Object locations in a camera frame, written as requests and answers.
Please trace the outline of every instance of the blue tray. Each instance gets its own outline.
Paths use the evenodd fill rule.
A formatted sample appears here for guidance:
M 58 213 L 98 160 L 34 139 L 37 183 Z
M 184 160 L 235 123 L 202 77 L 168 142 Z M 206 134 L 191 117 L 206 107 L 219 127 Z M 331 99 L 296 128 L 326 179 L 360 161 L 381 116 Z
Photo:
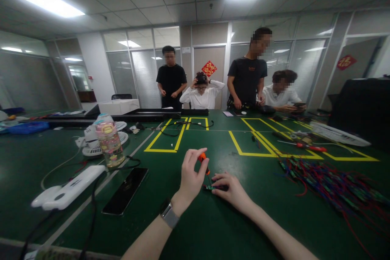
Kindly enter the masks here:
M 31 122 L 10 127 L 8 128 L 8 131 L 12 134 L 30 134 L 45 129 L 49 129 L 48 122 Z

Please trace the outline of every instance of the white shirt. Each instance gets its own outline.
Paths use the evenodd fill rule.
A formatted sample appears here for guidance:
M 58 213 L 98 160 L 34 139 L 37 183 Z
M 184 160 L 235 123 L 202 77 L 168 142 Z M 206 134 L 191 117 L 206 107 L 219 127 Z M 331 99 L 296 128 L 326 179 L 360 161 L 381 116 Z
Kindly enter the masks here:
M 211 84 L 216 87 L 208 87 L 205 89 L 203 95 L 198 93 L 198 90 L 187 88 L 180 98 L 180 102 L 190 102 L 191 108 L 193 109 L 209 109 L 212 110 L 215 108 L 215 98 L 225 87 L 225 84 L 216 80 L 210 81 Z
M 288 102 L 293 104 L 302 102 L 292 87 L 288 87 L 284 92 L 276 94 L 273 91 L 273 84 L 271 84 L 263 88 L 263 95 L 267 106 L 284 106 Z

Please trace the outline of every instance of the person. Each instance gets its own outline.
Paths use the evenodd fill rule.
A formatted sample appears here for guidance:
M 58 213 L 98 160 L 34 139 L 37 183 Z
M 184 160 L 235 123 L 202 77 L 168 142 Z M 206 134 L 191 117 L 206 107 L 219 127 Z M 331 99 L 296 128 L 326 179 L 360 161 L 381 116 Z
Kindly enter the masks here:
M 224 83 L 210 80 L 204 72 L 198 72 L 191 86 L 183 93 L 180 102 L 190 102 L 191 108 L 194 109 L 212 110 L 215 108 L 216 96 L 224 87 Z
M 258 99 L 263 100 L 262 92 L 264 77 L 267 76 L 267 63 L 258 59 L 271 41 L 272 31 L 269 28 L 258 28 L 251 38 L 249 51 L 242 57 L 234 60 L 229 68 L 227 88 L 230 96 L 227 108 L 237 110 L 243 106 L 249 108 L 256 104 Z
M 194 171 L 194 168 L 197 158 L 206 150 L 207 148 L 189 149 L 184 157 L 180 188 L 173 195 L 170 203 L 171 210 L 177 217 L 180 217 L 186 211 L 200 192 L 209 159 L 206 158 L 202 162 L 198 173 Z M 238 211 L 250 218 L 271 240 L 284 259 L 317 259 L 316 256 L 250 199 L 235 176 L 230 175 L 228 172 L 217 173 L 212 179 L 216 181 L 212 186 L 228 187 L 227 191 L 215 189 L 212 193 L 226 200 Z M 168 221 L 165 221 L 161 215 L 158 215 L 128 248 L 122 260 L 158 259 L 171 232 L 172 228 Z
M 292 70 L 276 71 L 272 75 L 272 84 L 264 87 L 264 100 L 261 105 L 273 107 L 277 112 L 282 113 L 302 113 L 306 110 L 306 105 L 298 97 L 297 92 L 291 84 L 298 78 L 298 74 Z M 292 106 L 289 103 L 302 104 Z
M 182 109 L 180 97 L 187 86 L 186 73 L 183 67 L 176 64 L 176 52 L 171 46 L 162 48 L 166 65 L 160 67 L 157 73 L 157 86 L 162 95 L 162 107 L 172 107 L 179 111 Z

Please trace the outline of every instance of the red decoration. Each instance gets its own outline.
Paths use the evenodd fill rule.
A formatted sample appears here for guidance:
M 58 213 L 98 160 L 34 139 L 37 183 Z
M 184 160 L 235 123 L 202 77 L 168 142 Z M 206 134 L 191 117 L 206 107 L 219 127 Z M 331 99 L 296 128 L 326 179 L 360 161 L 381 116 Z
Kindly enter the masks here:
M 206 65 L 203 66 L 202 71 L 206 73 L 208 77 L 210 77 L 214 72 L 217 71 L 217 67 L 211 61 L 208 61 Z
M 340 69 L 341 71 L 347 69 L 349 66 L 352 66 L 355 64 L 357 60 L 353 58 L 351 55 L 346 55 L 345 57 L 342 57 L 338 63 L 337 63 L 337 68 Z

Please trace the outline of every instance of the hair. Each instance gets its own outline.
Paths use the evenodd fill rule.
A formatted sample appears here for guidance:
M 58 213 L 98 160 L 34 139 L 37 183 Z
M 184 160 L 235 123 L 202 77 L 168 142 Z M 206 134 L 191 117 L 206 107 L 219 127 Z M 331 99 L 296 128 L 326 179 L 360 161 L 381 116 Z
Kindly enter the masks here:
M 207 76 L 203 71 L 196 73 L 196 79 L 198 80 L 196 85 L 207 84 Z
M 175 48 L 172 46 L 165 46 L 164 48 L 162 48 L 162 54 L 165 55 L 166 52 L 173 52 L 174 54 L 176 54 Z
M 282 78 L 284 78 L 285 81 L 288 82 L 288 83 L 293 83 L 298 78 L 298 74 L 295 73 L 294 71 L 288 70 L 288 69 L 276 71 L 272 75 L 272 82 L 273 83 L 278 83 L 278 82 L 280 82 L 280 80 Z
M 251 37 L 251 43 L 253 41 L 260 41 L 261 39 L 263 39 L 264 35 L 271 35 L 271 34 L 272 34 L 271 29 L 267 27 L 258 28 L 257 30 L 254 31 Z

